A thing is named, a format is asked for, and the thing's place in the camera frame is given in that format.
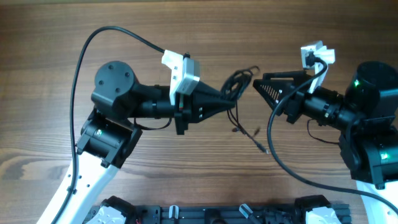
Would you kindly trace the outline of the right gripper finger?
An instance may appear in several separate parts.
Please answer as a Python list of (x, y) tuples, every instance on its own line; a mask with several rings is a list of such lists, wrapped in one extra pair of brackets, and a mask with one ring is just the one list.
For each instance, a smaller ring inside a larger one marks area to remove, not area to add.
[(311, 78), (311, 76), (305, 70), (299, 71), (289, 71), (289, 72), (274, 72), (274, 73), (264, 73), (262, 76), (263, 80), (282, 80), (294, 82), (304, 82)]
[(272, 110), (285, 95), (291, 92), (293, 85), (293, 80), (284, 79), (257, 79), (253, 82), (254, 89), (263, 97)]

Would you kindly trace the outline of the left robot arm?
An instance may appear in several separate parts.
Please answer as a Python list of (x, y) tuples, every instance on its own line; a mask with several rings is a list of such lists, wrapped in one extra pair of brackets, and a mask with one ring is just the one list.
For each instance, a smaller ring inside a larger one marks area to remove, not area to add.
[(234, 108), (235, 101), (200, 81), (197, 61), (163, 59), (171, 70), (168, 86), (141, 84), (121, 61), (104, 64), (96, 73), (93, 111), (72, 145), (73, 159), (39, 223), (82, 223), (104, 188), (131, 155), (145, 127), (132, 118), (167, 118), (183, 135), (199, 123)]

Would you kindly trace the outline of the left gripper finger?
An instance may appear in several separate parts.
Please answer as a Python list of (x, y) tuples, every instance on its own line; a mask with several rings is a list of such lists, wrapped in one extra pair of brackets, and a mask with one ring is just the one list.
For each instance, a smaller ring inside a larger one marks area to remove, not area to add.
[(194, 89), (195, 101), (217, 101), (221, 99), (221, 92), (206, 83), (199, 82)]
[(221, 99), (212, 99), (194, 102), (194, 123), (212, 117), (215, 114), (230, 110), (235, 107), (235, 102)]

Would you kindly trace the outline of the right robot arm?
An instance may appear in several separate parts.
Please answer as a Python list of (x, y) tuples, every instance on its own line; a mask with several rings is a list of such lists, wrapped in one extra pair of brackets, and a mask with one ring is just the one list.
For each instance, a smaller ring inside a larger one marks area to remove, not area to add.
[(397, 223), (397, 70), (363, 62), (343, 95), (313, 81), (305, 70), (265, 73), (253, 87), (287, 122), (305, 115), (339, 130), (340, 155), (358, 190), (388, 201), (362, 197), (369, 223)]

